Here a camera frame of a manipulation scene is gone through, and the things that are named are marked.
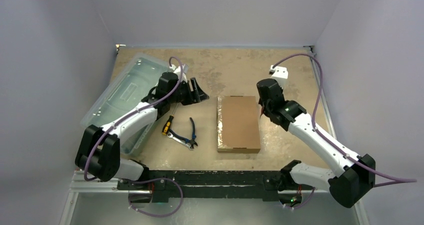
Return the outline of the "brown cardboard express box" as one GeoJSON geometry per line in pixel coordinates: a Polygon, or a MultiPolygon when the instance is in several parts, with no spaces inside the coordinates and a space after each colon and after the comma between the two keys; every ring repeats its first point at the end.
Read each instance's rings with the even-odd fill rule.
{"type": "Polygon", "coordinates": [[[261,150],[259,108],[255,96],[217,98],[217,151],[257,154],[261,150]]]}

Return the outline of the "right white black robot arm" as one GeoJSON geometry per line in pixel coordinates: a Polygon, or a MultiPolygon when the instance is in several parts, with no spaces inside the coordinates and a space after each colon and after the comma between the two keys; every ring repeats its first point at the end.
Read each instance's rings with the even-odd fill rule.
{"type": "Polygon", "coordinates": [[[256,87],[263,115],[304,142],[328,165],[325,169],[291,161],[280,170],[280,191],[307,185],[330,193],[341,206],[351,208],[375,186],[376,176],[370,171],[376,168],[372,156],[358,155],[325,131],[322,137],[320,126],[313,126],[311,115],[298,102],[284,98],[275,79],[260,80],[256,87]]]}

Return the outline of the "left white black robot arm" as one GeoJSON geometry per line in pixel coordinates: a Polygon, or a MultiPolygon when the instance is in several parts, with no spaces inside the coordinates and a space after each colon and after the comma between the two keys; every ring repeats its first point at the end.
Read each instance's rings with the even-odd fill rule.
{"type": "Polygon", "coordinates": [[[148,94],[133,109],[107,124],[88,126],[76,153],[75,165],[93,179],[107,182],[112,178],[129,180],[138,190],[146,188],[149,176],[145,166],[121,157],[121,145],[132,135],[159,120],[172,104],[198,104],[209,99],[194,77],[181,71],[164,72],[148,94]]]}

